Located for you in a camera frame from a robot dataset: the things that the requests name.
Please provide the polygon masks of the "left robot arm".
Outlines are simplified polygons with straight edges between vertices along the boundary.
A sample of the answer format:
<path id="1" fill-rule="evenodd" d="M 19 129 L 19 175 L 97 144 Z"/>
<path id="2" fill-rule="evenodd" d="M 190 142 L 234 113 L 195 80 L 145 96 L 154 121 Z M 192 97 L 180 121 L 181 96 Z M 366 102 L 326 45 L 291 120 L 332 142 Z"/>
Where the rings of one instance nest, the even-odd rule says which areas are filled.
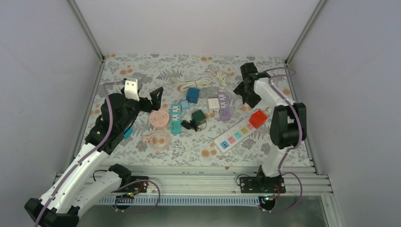
<path id="1" fill-rule="evenodd" d="M 131 171 L 120 164 L 112 165 L 91 186 L 82 189 L 89 176 L 96 171 L 124 139 L 140 112 L 160 109 L 163 87 L 150 93 L 151 98 L 129 98 L 130 91 L 139 89 L 126 85 L 120 93 L 108 94 L 103 85 L 105 102 L 101 115 L 85 138 L 74 161 L 39 199 L 30 198 L 25 210 L 36 227 L 75 227 L 81 217 L 101 198 L 111 192 L 124 192 L 135 181 Z"/>

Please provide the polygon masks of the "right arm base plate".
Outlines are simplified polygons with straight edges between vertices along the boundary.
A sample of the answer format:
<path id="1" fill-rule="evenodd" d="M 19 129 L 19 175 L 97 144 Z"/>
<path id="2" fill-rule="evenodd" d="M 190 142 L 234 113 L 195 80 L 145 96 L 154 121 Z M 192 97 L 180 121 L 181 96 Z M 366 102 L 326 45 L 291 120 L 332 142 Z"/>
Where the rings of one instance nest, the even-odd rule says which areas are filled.
<path id="1" fill-rule="evenodd" d="M 286 193 L 286 186 L 282 176 L 275 177 L 250 177 L 239 178 L 241 193 Z"/>

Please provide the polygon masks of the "dark green cube socket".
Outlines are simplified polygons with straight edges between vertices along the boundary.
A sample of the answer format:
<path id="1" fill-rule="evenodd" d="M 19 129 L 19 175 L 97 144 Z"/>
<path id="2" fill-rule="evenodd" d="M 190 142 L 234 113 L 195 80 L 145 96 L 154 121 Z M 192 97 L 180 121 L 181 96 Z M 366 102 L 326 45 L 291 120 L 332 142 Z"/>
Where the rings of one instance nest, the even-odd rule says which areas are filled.
<path id="1" fill-rule="evenodd" d="M 205 113 L 202 110 L 197 110 L 191 114 L 195 126 L 204 124 L 207 120 Z"/>

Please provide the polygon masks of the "blue flat square plug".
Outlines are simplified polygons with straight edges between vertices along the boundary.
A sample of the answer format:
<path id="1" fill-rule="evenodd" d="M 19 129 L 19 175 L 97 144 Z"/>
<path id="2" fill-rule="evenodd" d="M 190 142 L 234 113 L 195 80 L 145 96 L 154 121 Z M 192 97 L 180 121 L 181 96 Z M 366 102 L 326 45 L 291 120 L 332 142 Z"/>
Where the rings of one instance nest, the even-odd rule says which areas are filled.
<path id="1" fill-rule="evenodd" d="M 124 139 L 127 139 L 128 137 L 130 137 L 130 135 L 133 133 L 133 128 L 129 127 L 125 130 L 124 132 Z"/>

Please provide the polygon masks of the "white multicolour power strip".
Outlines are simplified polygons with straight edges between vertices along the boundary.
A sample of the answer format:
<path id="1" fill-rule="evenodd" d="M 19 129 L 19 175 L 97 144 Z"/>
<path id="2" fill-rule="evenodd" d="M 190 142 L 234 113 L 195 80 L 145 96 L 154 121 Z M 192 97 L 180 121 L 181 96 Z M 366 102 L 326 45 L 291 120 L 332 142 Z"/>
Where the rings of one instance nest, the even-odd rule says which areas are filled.
<path id="1" fill-rule="evenodd" d="M 266 117 L 269 116 L 271 110 L 262 111 L 261 109 L 257 109 L 253 112 L 253 114 L 243 118 L 230 129 L 217 136 L 213 143 L 215 148 L 218 149 L 222 153 L 226 153 L 231 150 L 234 146 L 238 145 L 244 139 L 252 135 L 257 129 L 249 122 L 250 118 L 254 114 L 264 113 Z"/>

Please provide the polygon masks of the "red cube socket adapter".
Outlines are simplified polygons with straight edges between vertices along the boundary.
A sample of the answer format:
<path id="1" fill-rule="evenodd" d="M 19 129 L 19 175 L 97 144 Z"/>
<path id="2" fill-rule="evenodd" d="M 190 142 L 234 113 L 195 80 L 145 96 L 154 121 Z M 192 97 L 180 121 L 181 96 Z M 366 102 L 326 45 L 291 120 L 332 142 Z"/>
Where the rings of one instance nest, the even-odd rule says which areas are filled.
<path id="1" fill-rule="evenodd" d="M 249 123 L 255 128 L 258 129 L 260 128 L 262 125 L 265 124 L 265 122 L 267 121 L 268 116 L 265 112 L 263 112 L 262 110 L 257 110 L 256 112 L 254 112 L 250 118 L 249 118 Z"/>

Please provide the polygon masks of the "teal power strip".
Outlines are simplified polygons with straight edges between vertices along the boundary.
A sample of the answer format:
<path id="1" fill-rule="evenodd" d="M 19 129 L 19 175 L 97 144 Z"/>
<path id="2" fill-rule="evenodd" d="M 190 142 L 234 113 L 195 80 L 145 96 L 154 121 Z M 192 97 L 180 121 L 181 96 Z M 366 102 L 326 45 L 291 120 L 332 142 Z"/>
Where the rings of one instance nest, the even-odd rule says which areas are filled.
<path id="1" fill-rule="evenodd" d="M 181 122 L 182 106 L 180 104 L 172 104 L 170 130 L 173 135 L 179 135 L 181 133 Z"/>

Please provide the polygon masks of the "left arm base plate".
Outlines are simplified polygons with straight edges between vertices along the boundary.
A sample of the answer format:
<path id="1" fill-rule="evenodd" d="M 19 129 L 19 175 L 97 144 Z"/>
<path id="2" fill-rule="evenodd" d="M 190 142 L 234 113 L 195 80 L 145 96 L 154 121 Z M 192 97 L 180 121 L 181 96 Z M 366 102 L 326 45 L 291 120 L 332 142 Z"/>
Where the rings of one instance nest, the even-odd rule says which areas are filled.
<path id="1" fill-rule="evenodd" d="M 148 188 L 148 182 L 137 182 L 126 186 L 128 183 L 138 181 L 138 180 L 148 180 L 148 176 L 135 176 L 132 175 L 130 177 L 125 177 L 122 179 L 120 187 L 123 187 L 119 190 L 114 190 L 113 192 L 124 192 L 124 193 L 146 193 Z"/>

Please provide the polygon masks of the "white cube socket adapter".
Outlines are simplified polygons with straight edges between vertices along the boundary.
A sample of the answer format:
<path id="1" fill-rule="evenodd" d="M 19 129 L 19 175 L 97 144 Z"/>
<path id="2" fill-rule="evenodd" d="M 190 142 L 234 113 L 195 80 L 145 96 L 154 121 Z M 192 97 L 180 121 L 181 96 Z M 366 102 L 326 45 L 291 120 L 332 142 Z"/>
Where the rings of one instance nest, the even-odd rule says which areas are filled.
<path id="1" fill-rule="evenodd" d="M 208 109 L 210 113 L 218 113 L 220 110 L 220 104 L 218 98 L 208 99 Z"/>

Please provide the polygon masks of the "pink round power socket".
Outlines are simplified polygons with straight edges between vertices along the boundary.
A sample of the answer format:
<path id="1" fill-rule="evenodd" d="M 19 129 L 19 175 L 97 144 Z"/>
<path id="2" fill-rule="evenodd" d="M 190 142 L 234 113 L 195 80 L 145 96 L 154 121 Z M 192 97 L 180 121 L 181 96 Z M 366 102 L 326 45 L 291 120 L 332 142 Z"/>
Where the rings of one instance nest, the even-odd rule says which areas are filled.
<path id="1" fill-rule="evenodd" d="M 164 129 L 169 125 L 170 115 L 164 109 L 154 110 L 149 115 L 149 123 L 153 128 Z"/>

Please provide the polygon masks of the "light blue small plug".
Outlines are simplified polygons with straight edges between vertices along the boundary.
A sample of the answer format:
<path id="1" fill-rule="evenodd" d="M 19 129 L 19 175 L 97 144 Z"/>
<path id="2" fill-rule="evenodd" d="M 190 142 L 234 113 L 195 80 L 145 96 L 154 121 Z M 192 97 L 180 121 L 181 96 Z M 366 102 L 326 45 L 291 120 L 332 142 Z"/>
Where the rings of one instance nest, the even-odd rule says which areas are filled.
<path id="1" fill-rule="evenodd" d="M 190 104 L 189 104 L 188 100 L 183 100 L 180 102 L 180 104 L 181 104 L 181 108 L 183 111 L 190 109 Z"/>

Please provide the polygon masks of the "dark blue cube socket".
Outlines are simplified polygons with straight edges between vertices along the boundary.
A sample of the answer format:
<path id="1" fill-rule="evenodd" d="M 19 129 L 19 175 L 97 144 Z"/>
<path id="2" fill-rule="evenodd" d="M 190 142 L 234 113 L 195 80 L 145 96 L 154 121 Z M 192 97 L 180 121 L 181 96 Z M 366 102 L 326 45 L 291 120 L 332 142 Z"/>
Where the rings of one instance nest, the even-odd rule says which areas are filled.
<path id="1" fill-rule="evenodd" d="M 199 96 L 200 96 L 200 89 L 194 88 L 194 87 L 188 88 L 187 94 L 186 94 L 186 100 L 189 103 L 197 104 L 198 100 L 199 100 Z"/>

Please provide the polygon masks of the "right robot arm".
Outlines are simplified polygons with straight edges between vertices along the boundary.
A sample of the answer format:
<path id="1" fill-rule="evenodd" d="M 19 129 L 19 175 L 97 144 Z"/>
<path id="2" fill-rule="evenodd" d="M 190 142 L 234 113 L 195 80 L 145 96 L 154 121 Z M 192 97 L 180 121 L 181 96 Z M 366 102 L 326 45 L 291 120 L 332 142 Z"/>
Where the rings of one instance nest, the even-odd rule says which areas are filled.
<path id="1" fill-rule="evenodd" d="M 270 140 L 273 143 L 267 160 L 259 166 L 256 176 L 240 177 L 241 192 L 285 193 L 282 165 L 288 153 L 299 147 L 307 137 L 306 106 L 279 91 L 273 80 L 280 75 L 271 76 L 268 70 L 259 72 L 252 62 L 243 64 L 240 71 L 243 81 L 234 93 L 252 108 L 264 101 L 272 109 Z"/>

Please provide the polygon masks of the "purple power strip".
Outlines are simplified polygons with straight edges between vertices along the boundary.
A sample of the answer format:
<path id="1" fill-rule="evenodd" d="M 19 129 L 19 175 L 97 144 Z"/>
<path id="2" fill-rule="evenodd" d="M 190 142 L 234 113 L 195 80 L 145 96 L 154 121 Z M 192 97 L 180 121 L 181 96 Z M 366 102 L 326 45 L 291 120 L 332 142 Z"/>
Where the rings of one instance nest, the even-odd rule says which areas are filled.
<path id="1" fill-rule="evenodd" d="M 223 122 L 229 121 L 231 119 L 231 112 L 229 108 L 228 94 L 225 92 L 219 92 L 218 101 L 220 105 L 219 109 L 220 120 Z"/>

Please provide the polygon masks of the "black plug adapter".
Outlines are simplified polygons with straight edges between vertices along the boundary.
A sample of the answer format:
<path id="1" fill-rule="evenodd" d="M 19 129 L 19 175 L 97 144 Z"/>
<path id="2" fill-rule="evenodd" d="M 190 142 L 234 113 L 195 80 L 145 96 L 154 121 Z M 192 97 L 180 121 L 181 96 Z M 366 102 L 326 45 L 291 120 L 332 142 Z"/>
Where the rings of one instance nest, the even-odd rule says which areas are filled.
<path id="1" fill-rule="evenodd" d="M 196 125 L 195 120 L 190 120 L 190 121 L 183 120 L 183 121 L 181 122 L 181 125 L 182 125 L 185 129 L 187 129 L 187 130 L 195 130 L 196 132 L 201 131 L 201 128 L 199 128 L 199 127 Z"/>

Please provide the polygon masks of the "aluminium rail base frame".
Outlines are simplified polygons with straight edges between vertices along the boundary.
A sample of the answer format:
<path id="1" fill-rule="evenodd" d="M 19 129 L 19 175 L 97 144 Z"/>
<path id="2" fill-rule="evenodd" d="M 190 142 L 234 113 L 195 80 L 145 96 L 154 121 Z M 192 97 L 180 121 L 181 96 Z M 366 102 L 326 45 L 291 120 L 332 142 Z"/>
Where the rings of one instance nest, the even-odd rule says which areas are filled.
<path id="1" fill-rule="evenodd" d="M 148 176 L 162 195 L 237 196 L 240 174 L 254 175 L 256 166 L 128 166 L 133 175 Z M 330 180 L 314 167 L 286 167 L 286 196 L 332 195 Z"/>

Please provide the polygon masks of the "floral patterned table mat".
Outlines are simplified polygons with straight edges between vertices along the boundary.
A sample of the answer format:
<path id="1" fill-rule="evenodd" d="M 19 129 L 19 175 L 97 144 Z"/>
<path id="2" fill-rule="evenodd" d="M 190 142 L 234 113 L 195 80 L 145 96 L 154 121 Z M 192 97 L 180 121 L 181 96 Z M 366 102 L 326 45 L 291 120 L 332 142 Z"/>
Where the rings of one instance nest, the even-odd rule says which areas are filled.
<path id="1" fill-rule="evenodd" d="M 240 66 L 253 62 L 259 71 L 272 69 L 279 74 L 284 60 L 279 57 L 241 57 L 210 55 L 158 55 L 158 54 L 110 54 L 106 57 L 101 83 L 137 78 L 142 83 L 140 95 L 163 87 L 161 107 L 171 111 L 172 104 L 185 99 L 182 85 L 187 81 L 210 78 L 209 86 L 201 88 L 197 104 L 183 111 L 185 120 L 196 110 L 205 113 L 207 122 L 201 131 L 182 129 L 171 137 L 169 147 L 156 151 L 166 143 L 164 136 L 156 136 L 151 142 L 142 137 L 152 132 L 149 114 L 140 113 L 133 126 L 133 133 L 124 139 L 103 164 L 125 166 L 259 166 L 267 158 L 272 147 L 269 137 L 270 123 L 265 123 L 252 135 L 226 153 L 215 148 L 213 140 L 251 115 L 253 109 L 240 105 L 240 97 L 233 90 L 242 81 Z M 217 98 L 219 92 L 228 94 L 231 119 L 223 122 L 218 113 L 210 113 L 208 99 Z"/>

